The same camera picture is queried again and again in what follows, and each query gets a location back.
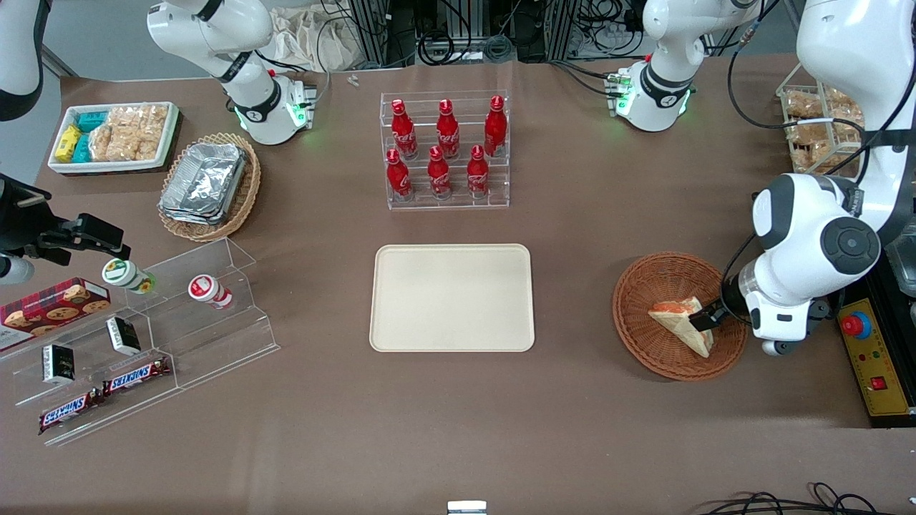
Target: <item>stack of foil trays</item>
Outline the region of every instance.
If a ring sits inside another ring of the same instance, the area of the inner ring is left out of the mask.
[[[232,144],[192,145],[162,193],[159,210],[172,220],[190,224],[225,222],[242,180],[245,158],[245,151]]]

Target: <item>table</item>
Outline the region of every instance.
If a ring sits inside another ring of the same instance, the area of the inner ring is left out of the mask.
[[[794,63],[739,61],[736,91],[751,115],[774,119],[773,92]],[[314,130],[256,146],[264,182],[234,235],[258,259],[253,291],[283,348],[61,449],[34,437],[35,413],[1,399],[2,511],[429,514],[485,499],[496,515],[640,515],[748,490],[808,500],[816,480],[905,510],[914,434],[866,429],[833,324],[783,358],[751,339],[732,371],[698,384],[652,374],[616,335],[610,296],[630,262],[677,250],[722,267],[751,230],[750,193],[790,169],[780,131],[744,123],[727,101],[726,64],[707,60],[687,113],[659,134],[608,118],[599,95],[547,65],[358,72],[358,88],[335,75]],[[390,213],[379,95],[483,88],[512,94],[511,207]],[[179,148],[240,132],[213,80],[64,79],[62,89],[65,107],[176,103]],[[194,246],[158,220],[162,178],[42,170],[38,185],[58,215],[123,227],[132,259],[148,266]],[[534,347],[373,351],[376,250],[472,242],[530,250]],[[94,278],[105,261],[86,252],[69,268],[38,263],[36,279],[0,300]]]

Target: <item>red bottle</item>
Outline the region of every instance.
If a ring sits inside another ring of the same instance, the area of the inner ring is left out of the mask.
[[[394,192],[395,202],[407,202],[413,199],[413,188],[410,186],[407,165],[400,160],[398,151],[394,148],[386,155],[388,161],[388,183]]]
[[[426,171],[430,174],[432,196],[436,200],[448,200],[452,196],[452,182],[449,181],[449,163],[442,158],[442,149],[438,145],[430,148],[430,165]]]
[[[452,114],[452,101],[439,101],[439,122],[436,123],[439,133],[439,147],[446,159],[458,157],[458,120]]]
[[[467,190],[474,200],[485,199],[489,192],[487,180],[490,166],[484,160],[484,148],[480,145],[471,147],[471,161],[467,163]]]
[[[391,132],[395,136],[395,145],[400,150],[400,155],[404,159],[414,159],[417,157],[417,133],[413,128],[413,120],[407,114],[407,107],[404,101],[395,99],[391,101],[391,112],[395,117],[391,121]]]
[[[505,106],[506,100],[499,95],[490,99],[490,112],[484,122],[484,151],[487,156],[502,154],[504,151],[508,131],[506,113],[503,112]]]

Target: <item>cookie box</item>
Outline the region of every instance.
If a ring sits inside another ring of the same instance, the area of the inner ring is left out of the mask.
[[[65,280],[0,308],[0,352],[111,305],[108,290],[86,279]]]

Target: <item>black small box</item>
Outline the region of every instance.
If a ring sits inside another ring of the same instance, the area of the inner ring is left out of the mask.
[[[128,356],[140,352],[140,339],[136,337],[136,329],[132,323],[114,316],[108,319],[107,324],[108,335],[111,336],[114,350]]]
[[[60,345],[45,345],[41,349],[44,364],[44,382],[52,385],[72,383],[76,379],[73,366],[73,349]]]

